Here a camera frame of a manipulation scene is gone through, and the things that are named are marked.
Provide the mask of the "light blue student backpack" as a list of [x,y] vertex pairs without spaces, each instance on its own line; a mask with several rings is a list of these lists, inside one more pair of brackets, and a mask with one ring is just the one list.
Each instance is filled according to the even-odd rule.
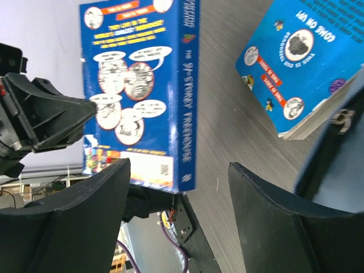
[[297,178],[299,204],[363,213],[363,84],[332,115]]

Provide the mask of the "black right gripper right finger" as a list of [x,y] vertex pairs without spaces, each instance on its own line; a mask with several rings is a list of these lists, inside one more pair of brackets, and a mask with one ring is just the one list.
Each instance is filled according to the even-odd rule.
[[363,214],[310,202],[237,162],[228,181],[247,272],[363,271]]

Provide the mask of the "dark blue treehouse book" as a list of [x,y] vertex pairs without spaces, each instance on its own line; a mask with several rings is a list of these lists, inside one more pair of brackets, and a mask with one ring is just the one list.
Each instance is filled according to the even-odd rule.
[[199,1],[81,4],[82,172],[128,158],[132,184],[178,193],[196,187]]

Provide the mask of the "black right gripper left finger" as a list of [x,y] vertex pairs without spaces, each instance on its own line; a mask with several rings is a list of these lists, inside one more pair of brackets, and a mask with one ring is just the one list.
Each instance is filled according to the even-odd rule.
[[2,272],[109,272],[130,184],[130,161],[23,208],[1,210]]

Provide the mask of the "light blue treehouse book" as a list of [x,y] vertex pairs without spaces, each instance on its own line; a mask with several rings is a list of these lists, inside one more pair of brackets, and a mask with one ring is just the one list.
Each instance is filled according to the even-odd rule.
[[363,68],[363,2],[273,1],[235,67],[278,136],[305,139]]

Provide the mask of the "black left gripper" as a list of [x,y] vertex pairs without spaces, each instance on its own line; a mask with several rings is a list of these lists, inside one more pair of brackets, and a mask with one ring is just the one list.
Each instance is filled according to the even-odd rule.
[[31,152],[59,150],[82,137],[96,104],[61,94],[49,80],[8,73],[1,78],[1,175],[17,178]]

